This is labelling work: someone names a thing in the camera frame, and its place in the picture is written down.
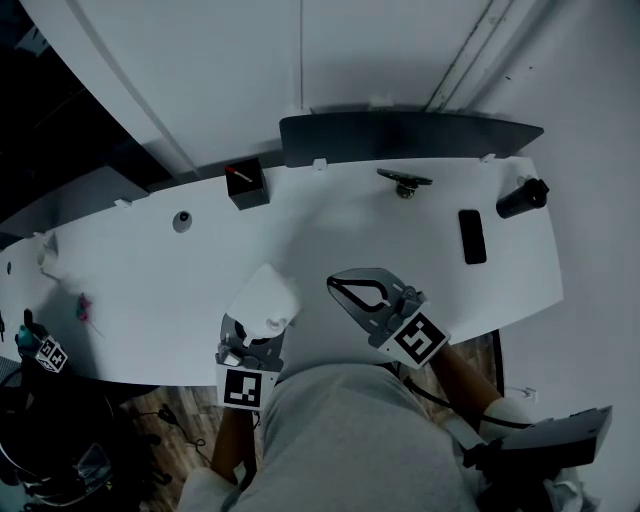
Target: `black smartphone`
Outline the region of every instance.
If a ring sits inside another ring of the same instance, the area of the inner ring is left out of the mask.
[[[487,261],[487,249],[484,246],[482,221],[478,210],[460,210],[460,233],[464,247],[464,261],[467,265],[477,265]]]

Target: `red marker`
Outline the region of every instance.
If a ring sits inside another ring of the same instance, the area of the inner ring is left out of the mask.
[[[253,180],[251,178],[248,178],[247,176],[245,176],[244,174],[242,174],[241,172],[236,171],[233,167],[229,167],[228,165],[224,168],[225,171],[229,171],[232,174],[235,174],[236,176],[240,176],[243,180],[248,181],[249,183],[253,183]]]

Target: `black ramp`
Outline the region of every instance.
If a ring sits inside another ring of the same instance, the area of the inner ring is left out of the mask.
[[[542,128],[485,117],[426,112],[348,112],[287,117],[280,136],[287,167],[399,158],[514,155]]]

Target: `wooden floor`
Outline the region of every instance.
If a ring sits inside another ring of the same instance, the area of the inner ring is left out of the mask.
[[[493,340],[490,334],[454,345],[453,348],[495,384],[496,369]],[[420,387],[436,396],[446,398],[429,365],[422,370],[411,370],[409,375]],[[418,400],[436,423],[441,423],[450,414],[447,409],[424,398],[418,397]],[[144,503],[141,510],[153,512],[175,510],[189,472],[195,468],[207,466],[208,463],[193,446],[186,444],[184,435],[178,427],[165,423],[156,415],[137,416],[157,412],[163,404],[167,404],[190,440],[205,441],[200,451],[211,458],[223,411],[215,405],[216,402],[215,387],[161,387],[123,405],[132,417],[136,417],[135,422],[139,433],[153,433],[162,438],[162,443],[153,447],[155,464],[158,469],[173,478],[167,486],[158,485],[152,499]],[[256,430],[258,467],[262,459],[259,430],[260,428]]]

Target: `white table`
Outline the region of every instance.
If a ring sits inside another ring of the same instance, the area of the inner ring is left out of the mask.
[[[407,201],[378,167],[430,177]],[[30,308],[67,349],[80,374],[117,382],[214,385],[222,316],[264,262],[296,278],[304,310],[289,331],[285,372],[326,362],[381,362],[367,334],[331,298],[326,278],[383,267],[422,289],[452,343],[490,332],[562,299],[547,209],[503,220],[495,211],[525,158],[479,163],[421,159],[331,165],[326,171],[265,170],[271,204],[239,212],[224,179],[155,193],[55,230],[62,285],[39,274],[40,241],[0,254],[0,355],[19,360],[13,341]],[[457,213],[482,216],[488,261],[466,265]],[[177,234],[174,215],[193,216]],[[7,275],[7,262],[12,273]],[[91,326],[75,318],[77,296],[92,302]]]

